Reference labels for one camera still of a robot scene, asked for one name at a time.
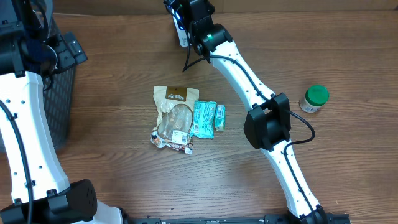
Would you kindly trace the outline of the green lid white jar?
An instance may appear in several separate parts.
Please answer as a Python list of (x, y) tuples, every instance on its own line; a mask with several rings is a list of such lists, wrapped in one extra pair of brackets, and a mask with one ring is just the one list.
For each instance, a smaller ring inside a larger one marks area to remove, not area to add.
[(316, 113), (329, 100), (330, 94), (323, 85), (312, 85), (299, 101), (300, 108), (306, 113)]

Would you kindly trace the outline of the teal white snack packet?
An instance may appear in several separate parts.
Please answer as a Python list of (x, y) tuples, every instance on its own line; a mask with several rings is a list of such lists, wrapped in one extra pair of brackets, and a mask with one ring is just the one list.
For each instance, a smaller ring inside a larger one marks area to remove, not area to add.
[(193, 124), (190, 135), (201, 139), (213, 139), (213, 121), (216, 112), (216, 102), (196, 100), (193, 111)]

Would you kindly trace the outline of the grey plastic mesh basket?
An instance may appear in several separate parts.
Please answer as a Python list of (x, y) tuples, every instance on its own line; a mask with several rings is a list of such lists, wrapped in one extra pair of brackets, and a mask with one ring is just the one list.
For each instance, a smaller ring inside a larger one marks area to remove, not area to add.
[(43, 91), (45, 117), (56, 151), (67, 141), (74, 81), (75, 66), (72, 66), (54, 74), (51, 89)]

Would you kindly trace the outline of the white barcode scanner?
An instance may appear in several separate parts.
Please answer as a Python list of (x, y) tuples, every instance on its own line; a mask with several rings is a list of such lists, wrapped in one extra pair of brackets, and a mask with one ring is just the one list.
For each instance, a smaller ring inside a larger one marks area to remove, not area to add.
[(178, 24), (178, 21), (176, 18), (173, 18), (173, 20), (174, 20), (175, 28), (177, 31), (180, 46), (187, 47), (189, 43), (188, 43), (187, 35), (185, 33), (185, 29)]

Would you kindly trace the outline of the brown snack packet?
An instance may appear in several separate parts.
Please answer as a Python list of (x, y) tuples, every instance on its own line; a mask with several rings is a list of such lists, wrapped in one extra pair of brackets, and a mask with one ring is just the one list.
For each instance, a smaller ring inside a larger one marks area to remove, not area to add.
[(160, 149), (169, 147), (184, 154), (192, 154), (193, 109), (199, 99), (199, 90), (155, 86), (153, 99), (158, 117), (150, 136), (151, 143)]

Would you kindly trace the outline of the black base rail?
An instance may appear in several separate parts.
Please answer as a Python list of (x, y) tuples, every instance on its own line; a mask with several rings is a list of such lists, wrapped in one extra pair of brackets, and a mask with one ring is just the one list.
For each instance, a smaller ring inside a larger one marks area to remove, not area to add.
[(265, 215), (264, 217), (235, 217), (235, 218), (193, 218), (193, 219), (171, 219), (160, 218), (135, 218), (129, 223), (133, 224), (288, 224), (300, 223), (293, 221), (289, 215)]

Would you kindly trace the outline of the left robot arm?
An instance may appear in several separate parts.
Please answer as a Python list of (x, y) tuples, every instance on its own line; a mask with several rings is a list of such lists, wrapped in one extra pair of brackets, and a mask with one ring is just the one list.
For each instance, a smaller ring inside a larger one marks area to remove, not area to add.
[(131, 222), (99, 201), (87, 179), (70, 183), (45, 116), (43, 80), (87, 57), (73, 34), (51, 34), (51, 1), (1, 2), (1, 136), (11, 170), (13, 203), (4, 223)]

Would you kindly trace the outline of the teal tissue pack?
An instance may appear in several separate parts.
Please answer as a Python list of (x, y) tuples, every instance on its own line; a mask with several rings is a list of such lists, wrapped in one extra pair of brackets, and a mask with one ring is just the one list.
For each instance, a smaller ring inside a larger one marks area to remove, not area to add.
[(225, 105), (217, 105), (215, 114), (215, 129), (223, 132), (225, 129), (226, 108)]

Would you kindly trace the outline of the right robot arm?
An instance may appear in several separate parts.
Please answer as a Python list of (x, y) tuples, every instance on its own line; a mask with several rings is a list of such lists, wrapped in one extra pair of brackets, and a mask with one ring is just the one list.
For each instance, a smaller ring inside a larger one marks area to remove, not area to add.
[(245, 62), (232, 35), (213, 22), (215, 7), (205, 0), (164, 0), (163, 4), (185, 31), (187, 47), (214, 66), (229, 81), (247, 110), (244, 133), (263, 152), (284, 191), (289, 223), (328, 223), (326, 212), (308, 187), (294, 155), (291, 117), (308, 121), (290, 110), (284, 93), (276, 95)]

